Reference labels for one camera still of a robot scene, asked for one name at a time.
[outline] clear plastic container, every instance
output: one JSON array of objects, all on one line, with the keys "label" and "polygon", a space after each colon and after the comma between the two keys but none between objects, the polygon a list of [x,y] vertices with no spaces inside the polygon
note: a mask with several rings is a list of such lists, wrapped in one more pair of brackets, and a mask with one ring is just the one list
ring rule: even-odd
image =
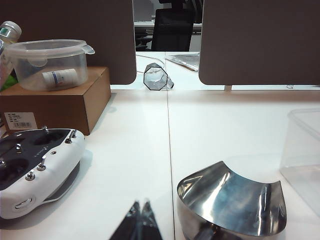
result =
[{"label": "clear plastic container", "polygon": [[86,54],[95,53],[85,41],[71,39],[19,42],[6,50],[19,84],[33,91],[83,84],[88,79]]},{"label": "clear plastic container", "polygon": [[320,216],[320,108],[293,110],[280,172]]}]

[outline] white label sticker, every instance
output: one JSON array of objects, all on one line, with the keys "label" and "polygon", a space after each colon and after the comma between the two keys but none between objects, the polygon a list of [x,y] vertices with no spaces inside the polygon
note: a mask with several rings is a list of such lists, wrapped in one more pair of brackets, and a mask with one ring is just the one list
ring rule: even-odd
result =
[{"label": "white label sticker", "polygon": [[4,116],[10,130],[38,129],[33,112],[5,112]]}]

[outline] white remote controller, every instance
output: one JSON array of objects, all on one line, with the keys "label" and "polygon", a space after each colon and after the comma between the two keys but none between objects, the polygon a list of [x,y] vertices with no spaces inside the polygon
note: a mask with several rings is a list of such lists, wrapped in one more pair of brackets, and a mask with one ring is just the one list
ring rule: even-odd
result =
[{"label": "white remote controller", "polygon": [[58,200],[74,182],[85,150],[75,129],[43,127],[0,141],[0,218],[24,216]]}]

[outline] metal bowl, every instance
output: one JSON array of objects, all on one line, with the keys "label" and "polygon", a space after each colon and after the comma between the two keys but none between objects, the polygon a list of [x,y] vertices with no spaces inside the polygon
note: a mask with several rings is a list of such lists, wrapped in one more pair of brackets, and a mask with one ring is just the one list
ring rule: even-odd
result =
[{"label": "metal bowl", "polygon": [[244,178],[223,161],[184,178],[177,211],[187,240],[271,239],[287,223],[280,181]]}]

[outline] chair backrest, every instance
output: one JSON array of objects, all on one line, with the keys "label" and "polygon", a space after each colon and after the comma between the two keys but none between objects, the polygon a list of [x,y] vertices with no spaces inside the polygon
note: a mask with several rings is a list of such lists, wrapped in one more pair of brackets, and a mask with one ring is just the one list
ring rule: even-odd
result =
[{"label": "chair backrest", "polygon": [[194,17],[194,12],[187,9],[157,9],[151,50],[188,52]]}]

